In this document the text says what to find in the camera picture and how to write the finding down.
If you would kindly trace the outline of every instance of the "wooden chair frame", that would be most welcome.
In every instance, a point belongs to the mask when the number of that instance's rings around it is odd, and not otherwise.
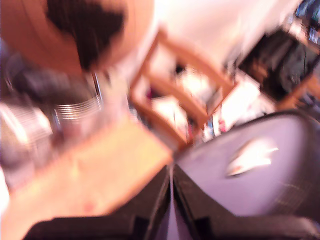
[[[150,70],[150,60],[158,46],[163,46],[172,54],[174,54],[177,63],[182,65],[191,65],[199,72],[207,75],[209,78],[209,83],[222,89],[221,101],[215,104],[213,108],[207,112],[205,108],[203,108],[195,99],[191,97],[190,94],[185,92],[182,88],[172,83],[172,81],[169,79],[164,79],[161,76],[157,76],[155,73],[152,73]],[[186,139],[186,137],[178,132],[170,123],[168,123],[165,118],[152,110],[148,104],[138,101],[134,91],[141,77],[145,77],[149,80],[151,87],[157,90],[159,93],[163,95],[172,95],[178,99],[182,108],[190,117],[195,120],[197,125],[195,132],[199,132],[204,128],[204,124],[208,121],[210,116],[212,116],[216,109],[221,105],[222,101],[228,96],[228,94],[236,85],[216,67],[210,65],[209,61],[206,60],[205,57],[195,53],[191,49],[191,47],[182,45],[180,42],[170,39],[167,32],[164,29],[160,29],[141,65],[141,68],[135,75],[129,91],[129,99],[137,111],[146,117],[146,119],[150,120],[151,124],[158,125],[167,134],[174,138],[180,148],[192,144],[194,139]]]

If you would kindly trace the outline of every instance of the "wooden chair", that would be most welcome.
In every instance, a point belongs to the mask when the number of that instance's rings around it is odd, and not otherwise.
[[[300,102],[300,98],[306,93],[311,93],[315,98],[320,100],[320,80],[314,74],[308,75],[302,83],[297,86],[284,100],[277,104],[278,111],[296,108]]]
[[[218,87],[219,90],[222,91],[222,99],[214,104],[211,109],[205,109],[195,99],[193,99],[189,93],[185,92],[181,87],[174,84],[173,81],[170,79],[164,79],[163,77],[152,72],[150,68],[151,58],[153,57],[158,46],[165,47],[169,52],[174,54],[177,64],[181,64],[183,66],[190,65],[202,74],[207,75],[210,84]],[[191,49],[191,47],[185,46],[178,41],[170,39],[166,31],[160,29],[151,45],[149,52],[146,55],[146,58],[142,63],[141,68],[131,83],[129,91],[129,99],[137,111],[147,120],[149,120],[152,125],[160,127],[160,129],[164,130],[168,135],[170,135],[170,137],[172,137],[178,143],[180,148],[184,148],[189,144],[192,144],[194,139],[186,139],[186,137],[177,131],[175,127],[172,126],[164,117],[155,112],[149,104],[139,101],[138,97],[135,95],[135,89],[138,82],[142,77],[144,77],[149,81],[150,86],[162,95],[174,96],[179,101],[180,106],[186,111],[187,115],[195,120],[195,133],[198,133],[204,128],[204,124],[208,121],[210,116],[212,116],[216,109],[221,105],[222,101],[232,91],[232,89],[235,87],[235,84],[216,67],[210,65],[209,61],[207,61],[205,57],[200,56]]]

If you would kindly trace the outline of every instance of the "white wall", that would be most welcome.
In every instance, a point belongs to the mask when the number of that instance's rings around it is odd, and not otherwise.
[[[265,31],[293,12],[301,0],[155,0],[155,20],[139,50],[119,68],[130,79],[155,35],[157,24],[190,42],[221,65],[238,44],[248,52]]]

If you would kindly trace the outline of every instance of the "wooden table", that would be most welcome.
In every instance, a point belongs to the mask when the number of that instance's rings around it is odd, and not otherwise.
[[[171,151],[142,126],[126,119],[106,127],[11,192],[1,239],[20,240],[55,217],[111,213],[171,162]]]

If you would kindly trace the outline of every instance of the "wooden tabletop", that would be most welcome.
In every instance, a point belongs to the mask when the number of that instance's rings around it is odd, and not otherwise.
[[[126,119],[106,127],[10,193],[1,239],[21,240],[35,223],[56,217],[111,213],[171,161],[171,151],[141,125]]]

